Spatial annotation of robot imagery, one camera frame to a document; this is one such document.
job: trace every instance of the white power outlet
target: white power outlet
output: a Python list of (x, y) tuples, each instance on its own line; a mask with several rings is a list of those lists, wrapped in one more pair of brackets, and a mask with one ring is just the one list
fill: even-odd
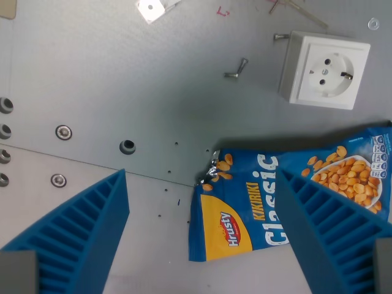
[(279, 93), (290, 103), (353, 109), (370, 44), (293, 31)]

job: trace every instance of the ribbed blue plastic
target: ribbed blue plastic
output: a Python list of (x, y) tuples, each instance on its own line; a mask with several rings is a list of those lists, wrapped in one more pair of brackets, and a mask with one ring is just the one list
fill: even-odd
[(374, 293), (374, 243), (392, 225), (311, 180), (276, 176), (275, 210), (312, 293)]
[(34, 250), (40, 293), (102, 293), (129, 215), (121, 170), (66, 201), (1, 250)]

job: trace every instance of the gray plastic grommet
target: gray plastic grommet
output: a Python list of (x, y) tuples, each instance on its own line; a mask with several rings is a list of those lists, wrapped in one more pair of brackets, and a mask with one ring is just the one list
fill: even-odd
[(0, 164), (8, 164), (11, 161), (11, 155), (4, 149), (0, 149)]
[(0, 124), (0, 139), (6, 140), (11, 137), (11, 129), (6, 124)]
[(3, 173), (0, 173), (0, 187), (7, 187), (10, 183), (10, 179)]
[(10, 99), (1, 97), (0, 98), (0, 112), (8, 115), (13, 111), (13, 104)]
[(120, 143), (120, 151), (126, 155), (131, 155), (136, 151), (135, 143), (130, 140), (124, 140)]

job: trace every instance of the red logo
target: red logo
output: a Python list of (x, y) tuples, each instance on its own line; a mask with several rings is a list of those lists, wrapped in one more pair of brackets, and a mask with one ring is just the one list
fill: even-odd
[(229, 213), (220, 213), (220, 225), (225, 230), (226, 241), (229, 246), (238, 246), (241, 241), (241, 232), (237, 221)]

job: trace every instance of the gray metal surface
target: gray metal surface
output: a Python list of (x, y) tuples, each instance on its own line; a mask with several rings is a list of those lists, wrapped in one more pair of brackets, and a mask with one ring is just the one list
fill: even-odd
[[(10, 185), (0, 187), (0, 247), (114, 172), (14, 147), (0, 148), (12, 155), (11, 163), (1, 167)], [(57, 172), (68, 180), (62, 189), (50, 183)], [(126, 177), (130, 214), (105, 294), (311, 294), (289, 244), (211, 262), (188, 261), (193, 188), (130, 173)]]
[[(392, 1), (297, 2), (329, 24), (328, 34), (372, 45), (354, 110), (278, 96), (287, 42), (273, 34), (325, 32), (289, 6), (269, 15), (265, 0), (183, 0), (148, 25), (132, 0), (20, 0), (16, 19), (0, 20), (0, 96), (14, 106), (0, 116), (12, 130), (2, 143), (193, 185), (226, 141), (390, 119)], [(242, 57), (241, 78), (224, 78)], [(56, 138), (61, 124), (71, 140)], [(119, 151), (127, 139), (136, 145), (129, 156)]]

